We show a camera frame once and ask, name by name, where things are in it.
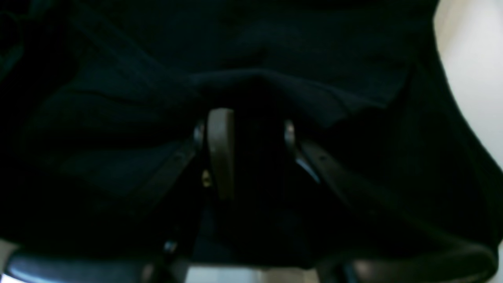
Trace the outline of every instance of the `black fabric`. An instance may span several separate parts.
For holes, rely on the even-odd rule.
[[[25,30],[24,57],[0,85],[7,137],[2,155],[8,164],[1,209],[6,215],[18,206],[24,210],[9,217],[0,235],[29,241],[37,237],[28,233],[32,227],[51,223],[57,231],[80,222],[93,227],[113,208],[127,210],[134,192],[177,152],[195,121],[211,108],[232,107],[292,118],[346,167],[401,199],[409,213],[496,252],[503,176],[450,93],[433,35],[436,5],[436,0],[54,5]],[[310,199],[330,206],[322,197]],[[274,219],[297,218],[285,212]],[[127,227],[132,220],[123,221]],[[316,256],[357,239],[349,220],[316,223]],[[14,228],[20,224],[26,228]],[[271,229],[283,229],[290,237],[285,245],[295,248],[304,237],[292,232],[298,227]],[[242,249],[240,258],[252,250]],[[257,250],[251,258],[256,254],[264,253]]]

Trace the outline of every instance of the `floor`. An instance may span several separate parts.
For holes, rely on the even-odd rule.
[[[438,48],[456,101],[484,146],[503,167],[503,111],[500,110],[503,107],[503,0],[441,0],[435,25]],[[0,240],[0,268],[14,248]],[[503,283],[501,273],[490,283]],[[314,271],[299,269],[195,266],[186,283],[317,281]]]

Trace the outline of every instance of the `dark cloth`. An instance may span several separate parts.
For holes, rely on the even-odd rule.
[[[92,217],[108,219],[102,215],[117,205],[127,210],[195,121],[231,107],[292,118],[405,211],[496,252],[503,175],[449,90],[433,33],[436,5],[55,5],[26,28],[25,55],[0,86],[2,211],[23,209],[0,235],[28,241],[47,223],[49,234],[59,233],[62,223],[92,227]],[[295,217],[278,216],[278,223],[285,218]],[[127,226],[128,217],[121,219]],[[340,222],[322,224],[337,230]],[[290,248],[302,242],[295,233]],[[324,241],[340,241],[330,236]]]

